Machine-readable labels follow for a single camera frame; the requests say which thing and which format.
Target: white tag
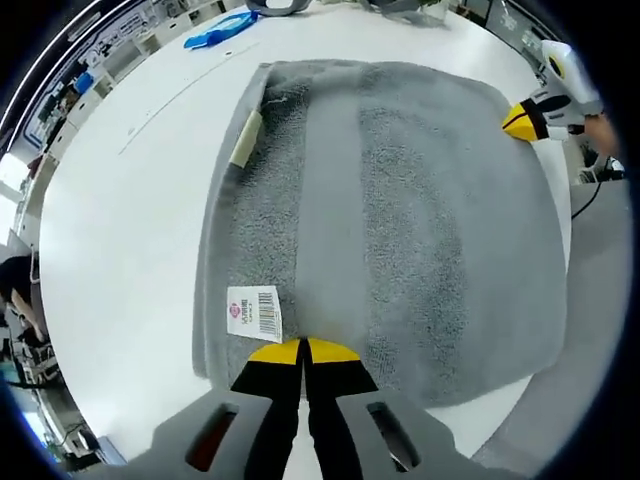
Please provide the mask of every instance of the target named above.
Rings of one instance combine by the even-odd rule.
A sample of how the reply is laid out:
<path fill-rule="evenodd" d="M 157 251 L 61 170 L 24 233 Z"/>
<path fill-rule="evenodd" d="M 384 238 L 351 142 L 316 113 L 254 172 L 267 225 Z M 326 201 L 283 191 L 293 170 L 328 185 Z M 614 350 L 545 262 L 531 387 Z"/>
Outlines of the white tag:
<path fill-rule="evenodd" d="M 227 288 L 227 332 L 282 343 L 282 314 L 276 287 Z"/>

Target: cable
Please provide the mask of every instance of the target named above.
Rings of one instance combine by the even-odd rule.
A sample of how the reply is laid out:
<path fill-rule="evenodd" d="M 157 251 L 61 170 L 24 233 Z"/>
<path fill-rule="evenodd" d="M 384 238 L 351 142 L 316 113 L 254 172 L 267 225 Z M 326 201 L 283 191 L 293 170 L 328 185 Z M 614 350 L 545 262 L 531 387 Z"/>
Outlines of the cable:
<path fill-rule="evenodd" d="M 598 193 L 600 192 L 600 187 L 601 186 L 602 186 L 602 182 L 598 183 L 598 186 L 596 187 L 596 191 L 593 192 L 593 196 L 591 197 L 591 199 L 587 203 L 585 203 L 584 206 L 580 210 L 578 210 L 576 213 L 571 214 L 571 220 L 574 220 L 578 215 L 580 215 L 582 212 L 584 212 L 589 205 L 591 205 L 593 203 L 593 201 L 598 196 Z"/>
<path fill-rule="evenodd" d="M 64 445 L 64 442 L 67 441 L 67 438 L 69 438 L 69 435 L 71 435 L 73 432 L 75 432 L 76 430 L 78 430 L 82 426 L 84 426 L 84 422 L 76 424 L 73 428 L 71 428 L 71 430 L 69 430 L 67 432 L 67 434 L 62 439 L 62 442 L 60 442 L 58 444 L 54 444 L 54 447 L 56 447 L 56 448 L 62 447 Z"/>

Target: blue object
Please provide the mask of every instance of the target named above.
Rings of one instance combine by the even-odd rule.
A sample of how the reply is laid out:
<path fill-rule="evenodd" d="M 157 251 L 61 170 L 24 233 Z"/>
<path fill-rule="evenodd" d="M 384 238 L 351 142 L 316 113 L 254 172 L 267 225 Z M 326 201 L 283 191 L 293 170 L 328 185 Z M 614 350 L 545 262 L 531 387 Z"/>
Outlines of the blue object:
<path fill-rule="evenodd" d="M 91 88 L 91 85 L 93 85 L 93 77 L 88 72 L 84 72 L 76 80 L 74 88 L 76 89 L 76 92 L 83 95 L 87 90 L 89 90 L 89 88 Z"/>
<path fill-rule="evenodd" d="M 196 48 L 212 47 L 231 38 L 258 20 L 258 12 L 241 12 L 229 15 L 224 20 L 200 35 L 188 38 L 184 42 L 184 48 L 195 50 Z"/>

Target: gray object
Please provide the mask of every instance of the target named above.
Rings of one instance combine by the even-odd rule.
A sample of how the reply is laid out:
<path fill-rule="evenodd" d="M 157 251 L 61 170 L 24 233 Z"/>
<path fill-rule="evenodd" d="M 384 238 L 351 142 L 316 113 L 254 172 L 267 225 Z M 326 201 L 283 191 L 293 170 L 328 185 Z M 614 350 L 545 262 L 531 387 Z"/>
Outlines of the gray object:
<path fill-rule="evenodd" d="M 228 168 L 253 108 L 257 144 L 244 170 Z M 196 371 L 227 387 L 263 344 L 226 333 L 227 287 L 251 285 L 277 286 L 285 339 L 344 344 L 421 407 L 553 364 L 559 222 L 533 149 L 501 130 L 508 110 L 492 87 L 411 64 L 262 67 L 212 179 Z"/>
<path fill-rule="evenodd" d="M 449 429 L 395 392 L 371 392 L 337 399 L 356 446 L 364 480 L 423 479 L 520 480 L 506 470 L 490 469 L 458 453 Z M 253 441 L 271 406 L 271 399 L 237 392 L 212 390 L 160 425 L 151 448 L 123 466 L 100 466 L 74 475 L 85 480 L 137 480 L 140 478 L 241 480 Z M 408 472 L 395 471 L 385 438 L 371 416 L 372 407 L 384 407 L 399 431 L 417 452 L 419 463 Z M 218 412 L 233 412 L 206 472 L 188 463 L 189 453 L 206 429 L 213 429 Z"/>
<path fill-rule="evenodd" d="M 337 399 L 353 437 L 364 480 L 518 480 L 524 477 L 508 470 L 483 468 L 456 450 L 453 434 L 446 425 L 392 391 L 349 395 Z M 388 443 L 372 417 L 375 411 L 388 412 L 396 435 L 410 445 L 415 467 L 399 472 L 389 461 Z"/>
<path fill-rule="evenodd" d="M 306 10 L 311 0 L 291 0 L 288 7 L 269 7 L 267 0 L 245 0 L 249 10 L 255 10 L 263 17 L 287 17 L 293 13 Z"/>
<path fill-rule="evenodd" d="M 596 187 L 571 187 L 573 212 L 591 199 Z M 474 460 L 534 477 L 572 438 L 608 374 L 624 327 L 632 275 L 629 182 L 605 182 L 572 222 L 562 353 L 553 367 L 531 379 Z"/>

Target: black cable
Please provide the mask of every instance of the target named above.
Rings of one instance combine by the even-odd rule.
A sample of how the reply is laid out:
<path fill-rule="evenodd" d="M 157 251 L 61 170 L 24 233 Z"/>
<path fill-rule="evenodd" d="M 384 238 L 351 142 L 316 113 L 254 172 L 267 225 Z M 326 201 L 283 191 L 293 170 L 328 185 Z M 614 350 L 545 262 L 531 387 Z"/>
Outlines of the black cable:
<path fill-rule="evenodd" d="M 587 203 L 585 203 L 584 206 L 580 210 L 578 210 L 576 213 L 571 214 L 571 220 L 575 219 L 578 215 L 580 215 L 582 212 L 584 212 L 589 205 L 591 205 L 593 203 L 593 201 L 598 196 L 598 193 L 600 192 L 600 187 L 601 186 L 602 186 L 602 182 L 598 183 L 598 186 L 596 187 L 596 191 L 593 192 L 593 196 L 591 197 L 591 199 Z"/>

